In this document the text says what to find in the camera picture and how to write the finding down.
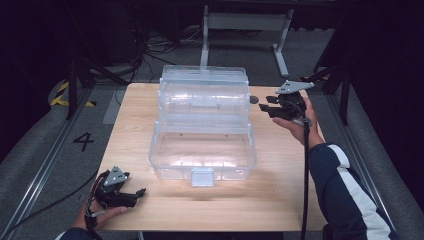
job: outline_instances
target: yellow tape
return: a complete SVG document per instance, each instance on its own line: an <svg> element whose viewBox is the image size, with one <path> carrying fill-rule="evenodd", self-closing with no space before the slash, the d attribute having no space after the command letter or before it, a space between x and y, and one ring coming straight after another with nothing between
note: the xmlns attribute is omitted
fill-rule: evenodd
<svg viewBox="0 0 424 240"><path fill-rule="evenodd" d="M69 106L69 101L60 100L62 98L63 93L68 88L68 86L69 86L69 82L67 79L65 79L62 85L60 86L59 90L57 91L53 101L50 103L51 106L54 106L54 105ZM95 107L96 105L97 105L97 102L94 102L94 101L88 101L85 104L85 106L87 107Z"/></svg>

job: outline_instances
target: number 4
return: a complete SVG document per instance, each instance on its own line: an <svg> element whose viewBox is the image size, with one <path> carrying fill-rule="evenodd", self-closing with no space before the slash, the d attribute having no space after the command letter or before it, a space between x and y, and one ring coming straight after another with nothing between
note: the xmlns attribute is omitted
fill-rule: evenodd
<svg viewBox="0 0 424 240"><path fill-rule="evenodd" d="M87 143L93 143L94 140L90 140L91 137L91 133L86 132L84 133L84 135L82 135L81 137L78 137L74 140L74 143L84 143L84 145L82 146L82 150L81 151L85 151L85 148L87 147Z"/></svg>

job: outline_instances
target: cable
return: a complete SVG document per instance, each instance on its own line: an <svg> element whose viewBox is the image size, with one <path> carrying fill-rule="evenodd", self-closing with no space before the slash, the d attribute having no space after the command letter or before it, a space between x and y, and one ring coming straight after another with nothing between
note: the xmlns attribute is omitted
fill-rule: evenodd
<svg viewBox="0 0 424 240"><path fill-rule="evenodd" d="M130 68L128 68L128 69L124 69L124 70L121 70L121 71L118 71L118 72L114 72L113 74L115 74L116 76L123 76L123 75L126 75L126 74L128 74L128 73L134 72L134 71L135 71L135 69L137 69L139 66L140 66L140 65L134 65L134 66L131 66L131 67L130 67ZM95 77L95 78L103 78L103 79L108 78L108 77L104 76L104 75L103 75L103 74L101 74L101 73L91 72L91 74L92 74L92 75L93 75L93 77Z"/></svg>
<svg viewBox="0 0 424 240"><path fill-rule="evenodd" d="M305 169L304 169L304 189L303 189L303 217L300 239L304 240L306 235L306 224L308 221L308 199L309 199L309 121L302 111L303 129L304 129L304 147L305 147Z"/></svg>
<svg viewBox="0 0 424 240"><path fill-rule="evenodd" d="M94 185L91 188L90 196L87 198L87 206L85 208L84 220L85 220L85 224L87 226L87 230L88 230L89 234L93 237L93 239L96 239L96 240L103 240L103 239L94 230L94 227L96 227L96 225L97 225L97 216L95 216L93 214L97 214L97 213L91 212L90 208L91 208L91 204L95 201L94 194L97 190L97 187L99 185L100 180L102 180L104 177L106 177L109 173L110 173L110 171L107 170L106 172L99 174L99 176L96 178L96 181L94 182Z"/></svg>
<svg viewBox="0 0 424 240"><path fill-rule="evenodd" d="M291 105L292 107L296 108L296 110L299 112L300 116L301 116L303 119L305 119L305 118L306 118L306 116L305 116L305 112L304 112L302 109L300 109L300 107L299 107L299 106L297 106L296 104L294 104L294 103L292 103L292 102L290 102L290 101L281 100L280 104L284 104L284 103L289 104L289 105Z"/></svg>
<svg viewBox="0 0 424 240"><path fill-rule="evenodd" d="M146 53L146 54L147 54L147 55L149 55L149 56L150 56L150 57L152 57L152 58L156 58L156 59L158 59L158 60L161 60L162 62L165 62L165 63L171 64L171 65L175 65L175 63L172 63L172 62L167 61L167 60L165 60L165 59L162 59L162 58L160 58L160 57L156 57L156 56L150 55L150 54L148 54L148 53Z"/></svg>
<svg viewBox="0 0 424 240"><path fill-rule="evenodd" d="M119 106L121 106L121 102L118 100L118 97L116 96L117 92L118 92L118 86L116 86L116 89L115 89L115 92L113 93L113 95L115 96L116 102L119 104Z"/></svg>
<svg viewBox="0 0 424 240"><path fill-rule="evenodd" d="M200 41L197 41L197 40L192 40L192 38L194 37L194 36L196 36L200 31L202 31L203 30L203 28L200 28L199 30L197 30L195 33L193 33L190 37L188 37L188 38L186 38L186 39L182 39L182 40L180 40L180 43L183 43L183 42L189 42L188 44L185 44L185 45L179 45L180 47L181 46L188 46L188 45L190 45L190 44L192 44L193 42L197 42L197 43L201 43ZM160 45L167 45L167 44L172 44L172 41L169 41L169 40L162 40L162 41L156 41L156 42L154 42L154 43L150 43L150 44L148 44L147 46L148 47L157 47L157 46L160 46Z"/></svg>
<svg viewBox="0 0 424 240"><path fill-rule="evenodd" d="M13 232L13 230L15 230L17 227L19 227L20 225L24 224L26 221L30 220L31 218L37 216L38 214L48 210L49 208L52 208L53 206L65 201L66 199L68 199L70 196L74 195L76 192L78 192L79 190L81 190L83 187L85 187L92 178L94 178L97 175L97 171L89 178L87 179L87 181L84 182L84 184L82 184L80 187L78 187L76 190L72 191L71 193L67 194L66 196L54 201L53 203L47 205L46 207L34 212L33 214L29 215L28 217L22 219L21 221L19 221L17 224L15 224L12 228L10 228L3 236L3 238L1 238L0 240L5 240L6 237Z"/></svg>
<svg viewBox="0 0 424 240"><path fill-rule="evenodd" d="M153 73L152 66L150 65L150 63L148 61L146 61L146 59L144 59L144 58L143 58L143 61L149 66L150 74L152 75L150 77L149 83L151 83L152 79L155 77L155 74Z"/></svg>
<svg viewBox="0 0 424 240"><path fill-rule="evenodd" d="M96 56L94 55L93 51L91 50L90 45L88 44L87 39L85 38L84 34L82 33L82 30L81 30L81 28L79 27L79 25L78 25L78 23L77 23L77 21L76 21L76 19L75 19L74 15L72 14L71 9L69 9L68 4L66 3L66 1L65 1L65 0L63 0L63 3L64 3L64 5L65 5L65 7L66 7L66 10L67 10L68 14L69 14L69 15L71 16L71 18L72 18L72 23L75 25L76 29L77 29L77 30L78 30L78 32L80 33L81 38L82 38L82 40L83 40L83 41L84 41L84 43L85 43L85 46L87 47L88 51L90 52L90 55L93 57L93 59L94 59L94 60L95 60L98 64L100 64L99 60L97 60Z"/></svg>

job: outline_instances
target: table top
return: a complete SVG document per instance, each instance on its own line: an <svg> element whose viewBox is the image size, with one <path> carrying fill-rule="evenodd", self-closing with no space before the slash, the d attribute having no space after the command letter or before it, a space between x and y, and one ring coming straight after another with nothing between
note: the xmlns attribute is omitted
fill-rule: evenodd
<svg viewBox="0 0 424 240"><path fill-rule="evenodd" d="M147 188L134 208L111 219L104 230L159 231L300 231L303 211L303 146L289 131L273 124L257 104L250 121L257 165L243 181L216 181L191 187L189 180L159 179L148 162L158 114L158 84L130 84L125 93L99 172L118 165L131 175L123 193ZM275 87L250 87L266 103ZM307 229L322 230L326 221L310 178Z"/></svg>

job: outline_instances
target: dark blue sleeve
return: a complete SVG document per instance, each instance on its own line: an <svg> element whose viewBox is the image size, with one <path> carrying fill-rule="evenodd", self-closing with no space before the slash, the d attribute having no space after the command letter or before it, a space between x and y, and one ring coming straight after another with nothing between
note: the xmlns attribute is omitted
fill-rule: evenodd
<svg viewBox="0 0 424 240"><path fill-rule="evenodd" d="M70 228L62 235L60 240L93 240L93 238L82 228Z"/></svg>
<svg viewBox="0 0 424 240"><path fill-rule="evenodd" d="M340 147L315 146L309 154L309 166L319 206L333 229L334 240L399 239Z"/></svg>

